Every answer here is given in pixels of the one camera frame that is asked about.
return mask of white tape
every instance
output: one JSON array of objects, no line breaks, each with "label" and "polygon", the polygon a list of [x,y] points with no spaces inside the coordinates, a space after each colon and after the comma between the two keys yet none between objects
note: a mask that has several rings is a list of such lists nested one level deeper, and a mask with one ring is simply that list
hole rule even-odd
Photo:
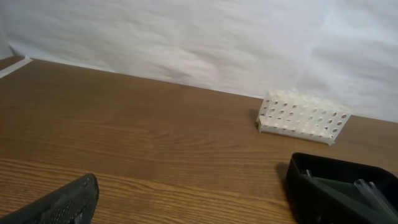
[{"label": "white tape", "polygon": [[22,66],[28,64],[31,61],[33,61],[33,60],[30,59],[30,57],[25,56],[25,58],[23,60],[20,60],[19,62],[15,63],[14,65],[10,65],[7,68],[1,70],[0,71],[0,78],[5,77],[6,75],[8,75],[11,72],[17,70],[18,68],[21,68]]}]

